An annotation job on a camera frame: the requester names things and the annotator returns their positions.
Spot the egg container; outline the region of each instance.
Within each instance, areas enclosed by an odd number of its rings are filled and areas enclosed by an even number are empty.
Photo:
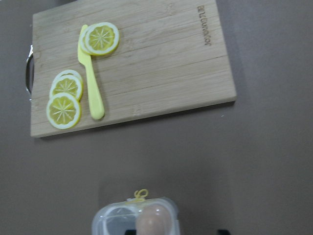
[[[180,235],[177,207],[168,198],[144,199],[142,191],[126,202],[102,208],[92,221],[92,235]]]

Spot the yellow utensil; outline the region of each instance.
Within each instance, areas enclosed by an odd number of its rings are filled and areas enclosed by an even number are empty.
[[[83,25],[80,31],[80,35],[84,32],[84,30],[88,27],[88,25]],[[78,61],[86,68],[86,77],[87,77],[87,90],[88,90],[88,102],[89,102],[89,110],[93,119],[98,120],[104,116],[104,107],[101,98],[101,94],[99,92],[99,88],[97,85],[96,78],[94,76],[91,56],[82,51],[79,42],[77,47],[77,55]]]

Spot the metal handle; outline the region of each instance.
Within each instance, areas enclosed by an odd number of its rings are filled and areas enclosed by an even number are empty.
[[[34,82],[34,64],[32,64],[32,69],[30,69],[32,59],[33,59],[33,45],[30,45],[29,55],[28,58],[26,59],[26,76],[25,76],[26,90],[30,95]]]

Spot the brand logo on cutting board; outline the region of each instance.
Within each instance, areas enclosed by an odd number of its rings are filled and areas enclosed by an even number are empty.
[[[202,25],[202,32],[203,32],[203,36],[204,36],[204,44],[210,46],[210,45],[212,45],[212,43],[211,43],[211,35],[210,35],[210,31],[208,30],[208,27],[207,27],[207,17],[205,15],[204,5],[198,6],[197,9],[198,9],[198,12],[199,12],[199,18],[200,18],[200,22],[201,22],[201,25]]]

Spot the stack of lemon slices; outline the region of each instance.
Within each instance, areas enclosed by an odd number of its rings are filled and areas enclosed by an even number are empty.
[[[46,115],[52,126],[68,129],[78,123],[82,93],[83,80],[77,71],[65,70],[54,78],[46,107]]]
[[[114,51],[119,42],[119,32],[109,22],[88,26],[79,38],[81,49],[90,55],[106,55]]]

